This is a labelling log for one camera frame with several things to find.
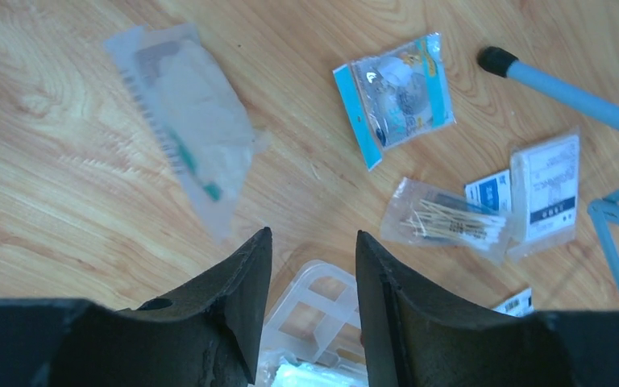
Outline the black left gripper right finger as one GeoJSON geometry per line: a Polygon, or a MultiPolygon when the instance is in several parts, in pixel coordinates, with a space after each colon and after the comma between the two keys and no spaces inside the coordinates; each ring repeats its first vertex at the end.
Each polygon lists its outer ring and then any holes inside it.
{"type": "Polygon", "coordinates": [[[523,318],[476,305],[356,237],[371,386],[619,386],[619,311],[523,318]]]}

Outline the white gauze pad packet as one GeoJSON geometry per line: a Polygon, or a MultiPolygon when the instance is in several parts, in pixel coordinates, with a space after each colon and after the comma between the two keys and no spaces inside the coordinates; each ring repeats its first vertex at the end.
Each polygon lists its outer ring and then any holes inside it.
{"type": "Polygon", "coordinates": [[[309,363],[283,363],[271,379],[271,387],[296,386],[368,386],[359,377],[349,376],[344,372],[309,363]]]}

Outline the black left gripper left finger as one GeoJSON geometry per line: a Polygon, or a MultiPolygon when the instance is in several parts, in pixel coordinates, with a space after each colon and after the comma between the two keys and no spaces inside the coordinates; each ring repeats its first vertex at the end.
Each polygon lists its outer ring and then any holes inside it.
{"type": "Polygon", "coordinates": [[[245,386],[255,381],[272,271],[263,228],[137,309],[0,298],[0,386],[245,386]]]}

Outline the clear compartment tray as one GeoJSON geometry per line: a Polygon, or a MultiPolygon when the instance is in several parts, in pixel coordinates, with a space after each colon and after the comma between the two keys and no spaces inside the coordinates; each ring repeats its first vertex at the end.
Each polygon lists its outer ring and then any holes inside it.
{"type": "Polygon", "coordinates": [[[322,260],[305,263],[264,321],[257,386],[270,386],[283,363],[332,368],[368,383],[357,284],[322,260]]]}

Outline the cotton swab bag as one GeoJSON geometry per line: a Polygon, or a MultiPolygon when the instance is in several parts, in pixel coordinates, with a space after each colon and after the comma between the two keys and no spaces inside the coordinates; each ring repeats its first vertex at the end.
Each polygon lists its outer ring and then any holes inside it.
{"type": "Polygon", "coordinates": [[[380,223],[382,239],[411,246],[463,246],[502,264],[512,217],[456,193],[405,177],[380,223]]]}

